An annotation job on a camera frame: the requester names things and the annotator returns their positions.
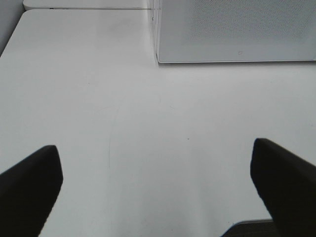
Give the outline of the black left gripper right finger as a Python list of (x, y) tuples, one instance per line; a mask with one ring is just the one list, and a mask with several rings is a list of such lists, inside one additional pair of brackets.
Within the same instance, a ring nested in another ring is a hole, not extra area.
[(282, 237), (316, 235), (316, 167), (266, 138), (254, 141), (250, 176)]

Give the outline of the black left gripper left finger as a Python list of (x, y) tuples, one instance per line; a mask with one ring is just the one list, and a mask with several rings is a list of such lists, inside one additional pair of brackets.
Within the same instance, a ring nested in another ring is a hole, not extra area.
[(57, 147), (47, 145), (0, 175), (0, 235), (40, 235), (63, 183)]

